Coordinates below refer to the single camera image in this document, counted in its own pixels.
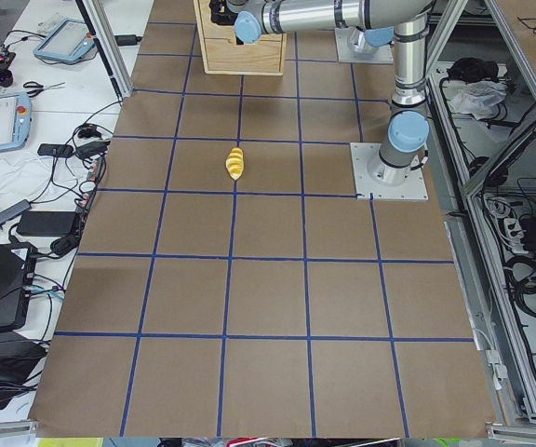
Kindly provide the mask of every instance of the metal base plate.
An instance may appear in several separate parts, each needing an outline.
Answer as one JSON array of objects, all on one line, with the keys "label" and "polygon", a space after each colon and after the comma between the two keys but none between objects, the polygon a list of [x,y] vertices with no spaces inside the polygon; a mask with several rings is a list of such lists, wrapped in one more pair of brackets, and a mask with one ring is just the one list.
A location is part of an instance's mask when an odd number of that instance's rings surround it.
[{"label": "metal base plate", "polygon": [[[412,170],[404,183],[399,186],[386,186],[378,183],[368,174],[368,161],[380,150],[381,144],[373,142],[352,142],[351,157],[355,175],[355,192],[358,199],[364,200],[427,200],[427,189],[420,169]],[[415,156],[411,166],[417,166]]]},{"label": "metal base plate", "polygon": [[334,30],[336,35],[336,50],[339,54],[339,62],[391,64],[394,63],[392,50],[389,45],[379,47],[373,53],[356,53],[349,48],[349,35],[353,28],[341,28]]}]

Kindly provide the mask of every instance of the black bag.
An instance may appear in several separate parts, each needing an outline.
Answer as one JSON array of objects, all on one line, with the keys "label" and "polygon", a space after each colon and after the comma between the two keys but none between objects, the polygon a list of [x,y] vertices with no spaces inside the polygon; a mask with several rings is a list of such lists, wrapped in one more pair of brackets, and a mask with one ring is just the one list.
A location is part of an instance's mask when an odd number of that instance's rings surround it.
[{"label": "black bag", "polygon": [[448,68],[450,79],[460,79],[467,84],[489,79],[498,82],[498,64],[493,61],[482,61],[477,58],[462,58]]}]

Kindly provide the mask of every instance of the blue joint cap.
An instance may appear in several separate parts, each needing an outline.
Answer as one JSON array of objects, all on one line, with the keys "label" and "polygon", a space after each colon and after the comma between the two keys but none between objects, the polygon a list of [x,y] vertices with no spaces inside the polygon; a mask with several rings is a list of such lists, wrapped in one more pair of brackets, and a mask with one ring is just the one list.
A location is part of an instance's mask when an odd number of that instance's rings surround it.
[{"label": "blue joint cap", "polygon": [[261,27],[253,14],[241,11],[234,21],[234,34],[244,44],[253,44],[261,37]]},{"label": "blue joint cap", "polygon": [[390,42],[392,42],[394,37],[395,28],[393,26],[365,31],[365,40],[372,47],[383,47],[384,45],[388,45]]},{"label": "blue joint cap", "polygon": [[399,152],[417,152],[429,135],[429,123],[417,112],[403,112],[392,118],[388,127],[388,140]]}]

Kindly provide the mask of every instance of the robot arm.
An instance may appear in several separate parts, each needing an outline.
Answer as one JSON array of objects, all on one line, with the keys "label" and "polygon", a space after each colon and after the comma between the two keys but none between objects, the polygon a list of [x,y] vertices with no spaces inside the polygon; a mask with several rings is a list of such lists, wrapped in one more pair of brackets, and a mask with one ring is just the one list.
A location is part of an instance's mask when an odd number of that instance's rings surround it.
[{"label": "robot arm", "polygon": [[432,0],[227,0],[240,16],[235,32],[245,43],[262,34],[347,27],[385,28],[411,21],[426,12]]},{"label": "robot arm", "polygon": [[262,34],[303,30],[394,26],[395,92],[388,135],[368,163],[378,183],[398,186],[423,148],[429,124],[425,115],[425,36],[433,0],[226,0],[237,19],[234,32],[244,43]]}]

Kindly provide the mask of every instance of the white desk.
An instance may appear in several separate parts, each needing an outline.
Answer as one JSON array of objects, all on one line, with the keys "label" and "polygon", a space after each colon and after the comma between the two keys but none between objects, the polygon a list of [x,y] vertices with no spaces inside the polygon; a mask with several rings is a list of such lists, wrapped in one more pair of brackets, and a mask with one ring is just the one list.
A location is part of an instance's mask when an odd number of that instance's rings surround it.
[{"label": "white desk", "polygon": [[[104,2],[109,21],[116,34],[142,35],[154,0],[107,0]],[[15,29],[36,32],[38,23],[49,19],[54,13],[68,18],[80,19],[74,2],[63,0],[32,0],[26,7]],[[22,34],[11,35],[7,42],[21,38]],[[0,210],[17,203],[23,198],[35,198],[45,187],[50,175],[52,159],[39,157],[38,146],[43,142],[65,142],[75,127],[83,123],[90,114],[105,105],[115,102],[116,97],[109,78],[104,70],[101,57],[97,55],[92,61],[85,61],[73,66],[46,65],[33,55],[36,40],[19,42],[12,50],[17,53],[10,69],[14,75],[14,84],[10,88],[0,88],[0,93],[24,91],[22,84],[37,81],[44,85],[65,82],[65,88],[48,90],[33,99],[33,121],[30,136],[25,146],[16,151],[0,153]],[[122,47],[121,54],[128,70],[131,72],[138,54],[138,47]],[[92,118],[92,122],[101,124],[107,129],[114,129],[120,108],[114,106],[104,113]],[[77,181],[86,177],[82,163],[72,158],[69,161]],[[57,183],[72,187],[74,176],[65,168],[64,160],[56,169]],[[59,196],[63,190],[49,187],[41,200]],[[35,210],[74,210],[72,194],[63,196],[52,203],[35,205]],[[0,242],[7,242],[7,229],[17,221],[11,221],[0,230]],[[32,237],[28,240],[43,252],[53,237]],[[63,281],[65,272],[70,267],[73,253],[60,260],[41,260],[36,265],[36,273]],[[36,279],[35,285],[47,287],[46,281]],[[47,325],[49,300],[47,296],[33,298],[28,308],[26,324],[17,332],[26,338],[51,338],[60,312],[61,302],[53,299],[52,316],[47,334],[43,331]],[[44,365],[41,360],[34,372]],[[34,393],[13,399],[7,407],[0,411],[0,422],[25,420],[34,399]]]}]

